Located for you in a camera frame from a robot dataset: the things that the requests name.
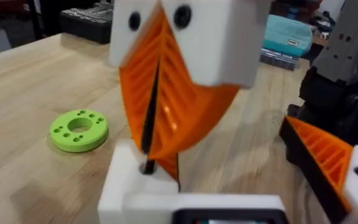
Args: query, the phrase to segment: wooden workbench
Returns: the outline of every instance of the wooden workbench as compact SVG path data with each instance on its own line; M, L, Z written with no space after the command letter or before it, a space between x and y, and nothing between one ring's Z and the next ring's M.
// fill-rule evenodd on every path
M56 35L0 53L0 224L94 223L92 217L114 144L129 138L108 45ZM302 174L285 160L277 136L288 104L301 103L308 68L289 72L261 64L217 127L180 155L186 192L279 194L292 224L325 219ZM74 109L104 114L109 138L98 149L69 154L48 138L51 122Z

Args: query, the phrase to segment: white base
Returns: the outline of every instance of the white base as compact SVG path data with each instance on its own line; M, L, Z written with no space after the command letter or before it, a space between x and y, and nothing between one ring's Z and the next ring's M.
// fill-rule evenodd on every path
M142 175L146 157L133 140L115 148L98 212L101 224L167 224L181 208L252 208L284 211L277 195L179 194L178 184L161 168Z

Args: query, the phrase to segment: green ring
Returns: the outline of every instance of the green ring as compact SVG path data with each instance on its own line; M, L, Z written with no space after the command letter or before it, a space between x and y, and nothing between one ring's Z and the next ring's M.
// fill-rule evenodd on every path
M80 133L75 128L88 127ZM106 118L91 110L74 110L59 116L50 126L52 142L66 152L86 152L100 146L108 136Z

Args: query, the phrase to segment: teal bag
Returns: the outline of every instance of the teal bag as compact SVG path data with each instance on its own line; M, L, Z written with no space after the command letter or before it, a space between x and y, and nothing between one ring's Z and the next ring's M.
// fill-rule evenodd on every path
M310 26L281 16L269 15L263 48L300 57L310 50Z

